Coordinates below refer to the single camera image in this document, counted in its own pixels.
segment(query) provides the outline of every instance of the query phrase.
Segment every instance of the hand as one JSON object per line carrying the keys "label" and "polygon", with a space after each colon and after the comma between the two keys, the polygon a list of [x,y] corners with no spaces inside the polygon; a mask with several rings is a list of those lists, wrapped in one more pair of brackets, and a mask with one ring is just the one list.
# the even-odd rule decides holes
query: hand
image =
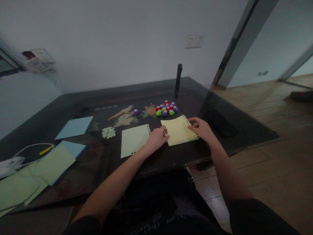
{"label": "hand", "polygon": [[198,136],[200,136],[205,142],[208,143],[208,145],[216,144],[219,142],[206,121],[198,117],[189,118],[188,121],[196,121],[192,126],[189,126],[188,128],[197,133]]}
{"label": "hand", "polygon": [[165,126],[161,126],[151,132],[149,139],[145,145],[141,147],[141,150],[147,154],[147,157],[158,150],[169,139],[170,136],[166,136],[164,132],[166,134],[168,133]]}

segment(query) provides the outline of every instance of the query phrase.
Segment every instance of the forearm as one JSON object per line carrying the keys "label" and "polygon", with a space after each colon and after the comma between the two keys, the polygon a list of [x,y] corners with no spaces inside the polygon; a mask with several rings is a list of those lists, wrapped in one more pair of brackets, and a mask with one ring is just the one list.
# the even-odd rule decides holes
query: forearm
{"label": "forearm", "polygon": [[73,222],[86,215],[92,215],[102,224],[147,157],[147,151],[144,151],[142,147],[127,159],[91,194]]}
{"label": "forearm", "polygon": [[253,198],[238,171],[233,166],[221,143],[216,139],[209,144],[219,186],[227,205],[234,200]]}

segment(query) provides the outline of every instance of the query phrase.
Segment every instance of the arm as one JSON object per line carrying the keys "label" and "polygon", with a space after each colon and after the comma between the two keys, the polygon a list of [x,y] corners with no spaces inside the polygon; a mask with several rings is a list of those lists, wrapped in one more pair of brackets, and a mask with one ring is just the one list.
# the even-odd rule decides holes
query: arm
{"label": "arm", "polygon": [[126,191],[142,163],[169,139],[170,136],[165,136],[164,131],[167,134],[165,126],[152,131],[147,143],[106,178],[90,195],[72,223],[81,217],[92,215],[102,225],[109,212]]}
{"label": "arm", "polygon": [[210,147],[218,183],[227,207],[229,208],[230,203],[234,200],[254,198],[233,166],[221,143],[212,132],[209,124],[197,117],[188,120],[196,121],[193,126],[188,128],[197,133]]}

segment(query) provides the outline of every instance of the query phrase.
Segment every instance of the white cable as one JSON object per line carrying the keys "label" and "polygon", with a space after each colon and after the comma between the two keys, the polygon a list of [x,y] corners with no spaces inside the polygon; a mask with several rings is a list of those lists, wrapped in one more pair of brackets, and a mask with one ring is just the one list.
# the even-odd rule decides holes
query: white cable
{"label": "white cable", "polygon": [[[10,161],[10,163],[9,163],[9,165],[12,163],[12,161],[14,160],[14,158],[16,158],[17,157],[17,155],[19,155],[21,152],[23,152],[25,149],[28,149],[29,147],[32,147],[32,146],[35,146],[35,145],[42,145],[42,144],[48,144],[48,145],[51,145],[52,146],[52,149],[54,149],[54,144],[50,144],[50,143],[40,143],[40,144],[33,144],[33,145],[28,145],[27,147],[25,147],[25,148],[23,148],[22,150],[20,150],[17,154],[15,154],[12,158],[11,158],[11,161]],[[36,161],[33,161],[33,162],[30,162],[30,163],[27,163],[27,164],[24,164],[24,165],[21,165],[21,166],[26,166],[26,165],[28,165],[28,164],[31,164],[31,163],[34,163],[34,162],[37,162],[37,161],[39,161],[41,158],[39,158],[38,160],[36,160]]]}
{"label": "white cable", "polygon": [[[22,149],[21,151],[19,151],[17,154],[15,154],[15,155],[11,158],[11,161],[10,161],[9,165],[10,165],[11,162],[14,160],[14,158],[17,157],[17,155],[18,155],[19,153],[21,153],[22,151],[24,151],[25,149],[27,149],[27,148],[29,148],[29,147],[31,147],[31,146],[34,146],[34,145],[42,145],[42,144],[51,145],[51,146],[52,146],[51,150],[54,149],[54,145],[53,145],[53,144],[50,144],[50,143],[40,143],[40,144],[29,145],[29,146],[23,148],[23,149]],[[30,162],[30,163],[23,164],[23,165],[21,165],[21,166],[29,165],[29,164],[31,164],[31,163],[34,163],[34,162],[39,161],[40,159],[42,159],[42,158],[39,158],[38,160],[33,161],[33,162]],[[13,169],[13,168],[11,168],[11,170],[14,172],[14,174],[16,174],[16,175],[18,175],[18,176],[20,176],[20,177],[22,177],[22,178],[33,178],[34,180],[36,180],[36,181],[38,182],[38,186],[37,186],[37,188],[34,190],[34,192],[32,192],[32,193],[29,195],[29,197],[26,198],[24,201],[22,201],[21,203],[18,203],[18,204],[16,204],[16,205],[13,205],[13,206],[10,206],[10,207],[1,209],[0,212],[6,211],[6,210],[8,210],[8,209],[11,209],[11,208],[13,208],[13,207],[16,207],[16,206],[19,206],[19,205],[23,204],[23,203],[26,202],[32,195],[34,195],[34,193],[39,189],[39,187],[40,187],[40,185],[41,185],[40,180],[38,180],[37,177],[35,177],[35,176],[33,176],[33,175],[24,176],[24,175],[18,173],[18,172],[17,172],[15,169]]]}

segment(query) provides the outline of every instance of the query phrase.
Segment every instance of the person's left hand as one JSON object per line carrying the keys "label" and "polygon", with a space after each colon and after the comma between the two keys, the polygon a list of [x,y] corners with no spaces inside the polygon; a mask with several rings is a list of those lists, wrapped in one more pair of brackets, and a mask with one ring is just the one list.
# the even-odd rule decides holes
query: person's left hand
{"label": "person's left hand", "polygon": [[144,144],[144,146],[141,147],[141,149],[148,156],[158,150],[169,139],[170,136],[166,136],[164,132],[166,134],[168,133],[165,126],[161,126],[160,128],[154,129],[151,132],[149,139]]}

